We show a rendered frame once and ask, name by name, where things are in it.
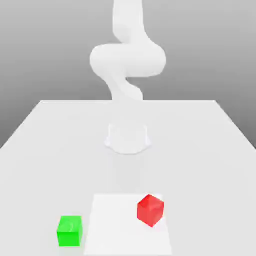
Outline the small red cube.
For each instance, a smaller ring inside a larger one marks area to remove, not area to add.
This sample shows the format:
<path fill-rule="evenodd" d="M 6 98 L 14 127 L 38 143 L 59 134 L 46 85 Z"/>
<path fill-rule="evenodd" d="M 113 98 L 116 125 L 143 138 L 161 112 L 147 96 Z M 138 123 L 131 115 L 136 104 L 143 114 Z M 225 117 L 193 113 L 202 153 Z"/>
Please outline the small red cube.
<path fill-rule="evenodd" d="M 148 194 L 137 204 L 137 219 L 153 228 L 162 219 L 164 207 L 161 199 Z"/>

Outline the small green cube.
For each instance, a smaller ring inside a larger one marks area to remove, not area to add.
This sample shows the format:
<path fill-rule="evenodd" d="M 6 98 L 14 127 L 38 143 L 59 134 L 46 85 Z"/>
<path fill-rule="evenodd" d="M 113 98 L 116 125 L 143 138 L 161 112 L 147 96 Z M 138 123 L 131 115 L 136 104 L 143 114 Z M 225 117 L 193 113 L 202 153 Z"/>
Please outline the small green cube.
<path fill-rule="evenodd" d="M 56 233 L 60 247 L 80 247 L 83 237 L 82 217 L 62 215 Z"/>

